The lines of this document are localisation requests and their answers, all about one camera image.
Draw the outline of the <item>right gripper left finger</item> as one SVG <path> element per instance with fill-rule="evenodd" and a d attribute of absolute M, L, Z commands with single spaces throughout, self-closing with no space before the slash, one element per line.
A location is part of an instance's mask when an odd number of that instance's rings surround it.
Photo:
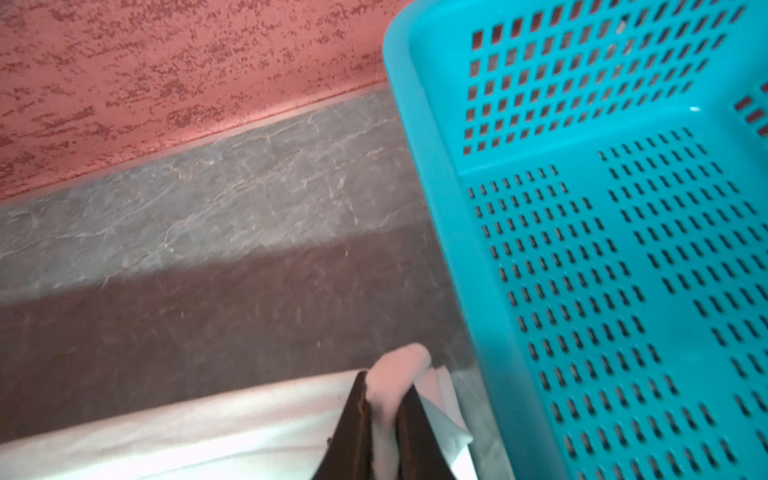
<path fill-rule="evenodd" d="M 357 373 L 313 479 L 367 480 L 372 474 L 372 418 L 366 371 Z"/>

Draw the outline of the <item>white grey-trimmed tank top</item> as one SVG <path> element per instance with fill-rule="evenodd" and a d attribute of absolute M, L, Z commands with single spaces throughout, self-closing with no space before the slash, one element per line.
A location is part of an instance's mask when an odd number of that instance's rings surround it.
<path fill-rule="evenodd" d="M 455 479 L 472 435 L 447 369 L 412 343 L 371 368 L 214 395 L 5 443 L 5 479 L 313 479 L 358 372 L 366 371 L 372 474 L 398 479 L 395 417 L 415 387 Z"/>

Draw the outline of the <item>teal plastic basket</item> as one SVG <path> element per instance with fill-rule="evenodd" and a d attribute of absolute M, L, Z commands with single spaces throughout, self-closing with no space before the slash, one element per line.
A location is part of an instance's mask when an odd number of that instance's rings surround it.
<path fill-rule="evenodd" d="M 415 1 L 383 58 L 514 475 L 767 475 L 767 5 Z"/>

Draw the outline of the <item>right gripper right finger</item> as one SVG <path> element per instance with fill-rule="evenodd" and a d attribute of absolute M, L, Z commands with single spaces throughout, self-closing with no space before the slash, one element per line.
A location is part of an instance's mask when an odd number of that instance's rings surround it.
<path fill-rule="evenodd" d="M 415 387 L 411 387 L 401 401 L 395 417 L 395 435 L 399 453 L 398 479 L 455 479 Z"/>

